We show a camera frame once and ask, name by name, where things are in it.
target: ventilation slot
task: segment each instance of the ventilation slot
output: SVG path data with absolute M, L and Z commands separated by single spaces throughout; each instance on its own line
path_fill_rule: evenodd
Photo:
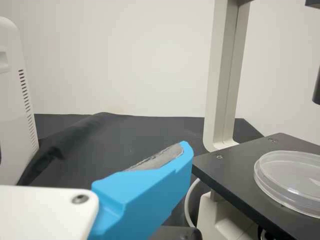
M 33 115 L 30 113 L 31 112 L 31 104 L 29 101 L 28 86 L 26 83 L 25 73 L 24 73 L 23 69 L 20 69 L 18 71 L 18 76 L 20 79 L 21 93 L 22 93 L 23 102 L 24 102 L 24 109 L 25 109 L 25 112 L 27 113 L 26 120 L 27 120 L 27 124 L 28 124 L 28 128 L 29 128 L 29 136 L 31 139 L 33 153 L 35 153 L 37 151 L 37 142 L 38 141 L 37 141 L 37 134 L 36 134 L 36 131 L 34 128 Z

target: black cloth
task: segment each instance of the black cloth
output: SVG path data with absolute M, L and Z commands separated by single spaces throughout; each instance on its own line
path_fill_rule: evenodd
M 187 141 L 194 155 L 207 153 L 202 141 L 202 117 L 144 117 L 35 114 L 40 148 L 19 184 L 90 189 L 95 180 L 122 171 L 160 150 Z M 243 143 L 262 135 L 244 119 L 235 120 L 234 140 Z M 197 219 L 200 185 L 192 199 L 191 217 Z M 185 226 L 183 201 L 166 221 Z

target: petri dish lid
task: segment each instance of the petri dish lid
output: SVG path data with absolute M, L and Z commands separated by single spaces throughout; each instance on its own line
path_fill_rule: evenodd
M 320 219 L 320 155 L 268 152 L 254 164 L 254 180 L 283 206 Z

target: white wall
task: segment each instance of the white wall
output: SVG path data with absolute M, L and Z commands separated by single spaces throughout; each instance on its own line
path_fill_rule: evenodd
M 1 0 L 36 113 L 201 116 L 212 0 Z
M 320 10 L 251 4 L 237 117 L 320 145 Z M 2 0 L 37 113 L 203 116 L 214 0 Z
M 320 66 L 320 9 L 304 0 L 251 4 L 237 116 L 264 135 L 283 132 L 320 145 L 312 102 Z

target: cable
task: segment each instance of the cable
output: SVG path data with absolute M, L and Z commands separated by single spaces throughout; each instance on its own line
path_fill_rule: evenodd
M 194 225 L 194 223 L 191 220 L 190 217 L 190 213 L 189 213 L 189 200 L 190 200 L 190 195 L 192 193 L 192 191 L 195 189 L 196 185 L 200 182 L 200 179 L 197 178 L 189 187 L 188 192 L 186 193 L 185 199 L 184 199 L 184 216 L 185 216 L 185 220 L 188 223 L 188 225 L 191 228 L 195 228 L 196 226 Z

